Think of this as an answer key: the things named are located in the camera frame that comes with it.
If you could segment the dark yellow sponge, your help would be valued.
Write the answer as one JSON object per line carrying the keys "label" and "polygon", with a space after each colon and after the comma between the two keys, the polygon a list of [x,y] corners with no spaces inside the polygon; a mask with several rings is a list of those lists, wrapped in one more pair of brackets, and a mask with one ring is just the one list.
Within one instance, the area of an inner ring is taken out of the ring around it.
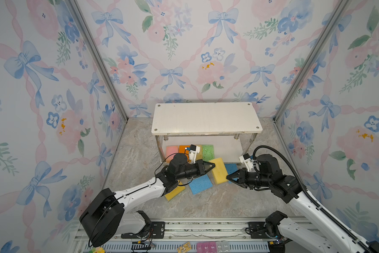
{"label": "dark yellow sponge", "polygon": [[225,164],[222,158],[215,158],[210,160],[210,163],[215,164],[215,167],[212,169],[212,175],[214,178],[215,184],[222,184],[228,182],[227,176],[228,172],[226,170]]}

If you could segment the yellow sponge bottom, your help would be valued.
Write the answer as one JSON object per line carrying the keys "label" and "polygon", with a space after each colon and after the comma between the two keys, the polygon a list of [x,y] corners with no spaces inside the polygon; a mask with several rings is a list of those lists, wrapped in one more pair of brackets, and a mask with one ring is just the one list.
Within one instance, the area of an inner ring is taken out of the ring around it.
{"label": "yellow sponge bottom", "polygon": [[196,147],[196,157],[195,160],[202,160],[203,159],[203,149],[202,145],[197,145]]}

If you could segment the green sponge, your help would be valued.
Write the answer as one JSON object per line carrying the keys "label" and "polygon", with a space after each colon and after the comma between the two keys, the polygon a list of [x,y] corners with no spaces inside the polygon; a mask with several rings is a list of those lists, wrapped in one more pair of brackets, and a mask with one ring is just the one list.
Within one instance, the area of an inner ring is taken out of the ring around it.
{"label": "green sponge", "polygon": [[215,158],[214,145],[202,145],[202,160],[211,161]]}

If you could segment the white two-tier shelf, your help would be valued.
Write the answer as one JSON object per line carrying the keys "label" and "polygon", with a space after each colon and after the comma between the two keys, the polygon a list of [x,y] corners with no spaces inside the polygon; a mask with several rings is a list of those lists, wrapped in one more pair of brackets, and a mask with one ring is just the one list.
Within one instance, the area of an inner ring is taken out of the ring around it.
{"label": "white two-tier shelf", "polygon": [[250,102],[158,103],[152,123],[162,160],[169,146],[209,144],[217,158],[238,163],[262,131]]}

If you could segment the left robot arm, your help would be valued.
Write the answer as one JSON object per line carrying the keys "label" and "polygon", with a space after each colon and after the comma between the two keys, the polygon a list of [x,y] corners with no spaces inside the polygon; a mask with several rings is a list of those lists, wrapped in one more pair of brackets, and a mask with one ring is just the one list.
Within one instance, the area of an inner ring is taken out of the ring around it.
{"label": "left robot arm", "polygon": [[130,210],[169,194],[182,180],[202,177],[214,168],[214,163],[202,159],[191,162],[188,155],[177,153],[147,182],[116,192],[103,189],[79,218],[90,245],[99,247],[115,234],[147,234],[152,222],[144,212],[131,214]]}

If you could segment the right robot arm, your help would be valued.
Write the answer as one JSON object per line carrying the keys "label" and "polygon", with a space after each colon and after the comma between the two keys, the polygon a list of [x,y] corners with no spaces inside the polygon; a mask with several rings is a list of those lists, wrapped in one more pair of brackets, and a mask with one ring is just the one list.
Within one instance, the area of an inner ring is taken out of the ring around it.
{"label": "right robot arm", "polygon": [[245,189],[267,188],[322,233],[319,236],[301,228],[286,214],[276,211],[265,220],[269,237],[285,237],[315,253],[379,253],[378,241],[370,241],[347,227],[316,200],[298,176],[283,174],[278,160],[272,155],[260,155],[254,160],[244,155],[240,161],[245,167],[228,175],[227,180]]}

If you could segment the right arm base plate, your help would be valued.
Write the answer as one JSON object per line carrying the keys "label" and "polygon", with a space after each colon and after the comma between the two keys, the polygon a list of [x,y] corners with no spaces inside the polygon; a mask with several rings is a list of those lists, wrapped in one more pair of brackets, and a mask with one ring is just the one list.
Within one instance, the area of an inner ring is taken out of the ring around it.
{"label": "right arm base plate", "polygon": [[266,222],[263,221],[248,222],[245,232],[252,239],[287,240],[287,237],[280,234],[276,225],[268,224],[267,227]]}

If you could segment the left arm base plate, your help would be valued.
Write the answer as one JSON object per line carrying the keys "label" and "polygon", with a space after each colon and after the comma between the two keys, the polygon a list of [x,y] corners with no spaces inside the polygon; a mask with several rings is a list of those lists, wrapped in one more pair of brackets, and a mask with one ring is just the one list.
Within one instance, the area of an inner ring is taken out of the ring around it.
{"label": "left arm base plate", "polygon": [[122,234],[122,239],[163,239],[165,234],[165,222],[151,222],[146,224],[138,233]]}

